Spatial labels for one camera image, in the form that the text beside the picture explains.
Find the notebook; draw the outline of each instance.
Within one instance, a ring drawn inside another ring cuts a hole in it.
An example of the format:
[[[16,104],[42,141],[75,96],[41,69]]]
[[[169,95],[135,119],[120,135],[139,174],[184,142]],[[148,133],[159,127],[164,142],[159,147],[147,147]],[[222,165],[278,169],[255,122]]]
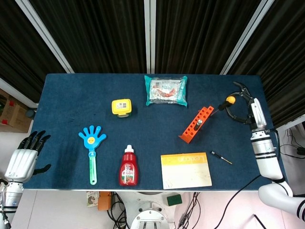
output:
[[[212,186],[206,153],[161,155],[163,189]]]

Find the orange test tube rack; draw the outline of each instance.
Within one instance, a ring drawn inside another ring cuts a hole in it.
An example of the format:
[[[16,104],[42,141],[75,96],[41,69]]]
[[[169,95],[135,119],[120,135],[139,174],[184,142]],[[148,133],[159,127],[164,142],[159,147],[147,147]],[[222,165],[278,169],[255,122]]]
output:
[[[192,120],[191,124],[189,124],[189,126],[185,129],[185,131],[179,137],[183,141],[185,141],[187,144],[189,144],[190,141],[193,139],[193,137],[196,135],[196,133],[203,126],[205,121],[208,119],[208,117],[211,115],[213,110],[214,110],[214,107],[212,107],[212,106],[209,106],[208,108],[203,107],[200,111],[198,111],[198,115]],[[194,130],[199,119],[201,119],[203,122],[201,123],[201,125],[199,126],[199,128],[197,130]]]

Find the toy hand clapper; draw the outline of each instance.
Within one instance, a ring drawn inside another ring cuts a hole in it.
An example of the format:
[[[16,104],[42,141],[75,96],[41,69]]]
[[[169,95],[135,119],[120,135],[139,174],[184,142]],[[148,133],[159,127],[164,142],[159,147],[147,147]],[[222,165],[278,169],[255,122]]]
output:
[[[88,132],[88,128],[84,128],[84,133],[79,132],[78,136],[84,139],[84,146],[89,149],[89,170],[90,170],[90,184],[95,185],[97,182],[96,176],[96,162],[95,162],[95,149],[100,145],[100,143],[106,139],[107,135],[102,134],[98,137],[102,128],[97,126],[94,131],[94,126],[89,127],[90,133]]]

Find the yellow container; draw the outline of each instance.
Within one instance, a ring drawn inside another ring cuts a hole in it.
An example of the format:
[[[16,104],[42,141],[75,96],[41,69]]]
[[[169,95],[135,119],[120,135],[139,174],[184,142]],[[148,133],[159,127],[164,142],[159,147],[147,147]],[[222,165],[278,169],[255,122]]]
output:
[[[119,118],[128,117],[132,112],[132,102],[130,99],[113,100],[111,108],[112,113]]]

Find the blue tablecloth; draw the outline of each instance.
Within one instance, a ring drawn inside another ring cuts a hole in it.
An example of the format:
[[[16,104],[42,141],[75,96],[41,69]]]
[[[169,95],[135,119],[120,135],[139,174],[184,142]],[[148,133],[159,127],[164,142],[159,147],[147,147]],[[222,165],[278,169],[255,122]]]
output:
[[[181,77],[158,74],[154,77]],[[248,86],[261,102],[272,128],[272,120],[259,76],[187,75],[187,107],[177,104],[146,106],[144,74],[48,74],[33,124],[33,130],[46,130],[51,138],[38,158],[36,168],[51,164],[45,174],[34,176],[26,188],[33,189],[134,189],[162,190],[160,155],[207,152],[211,187],[187,190],[237,190],[259,174],[250,142],[249,126],[229,118],[225,111],[210,117],[190,144],[178,135],[186,129],[203,106],[217,107],[228,94],[239,91],[233,81]],[[132,115],[112,114],[112,100],[129,98]],[[238,98],[232,111],[246,116],[245,100]],[[88,150],[78,136],[84,127],[100,125],[108,138],[97,148],[98,181],[89,183]],[[124,149],[131,144],[138,159],[139,183],[121,187],[119,168]],[[230,165],[210,154],[218,152]],[[261,177],[248,189],[270,183]]]

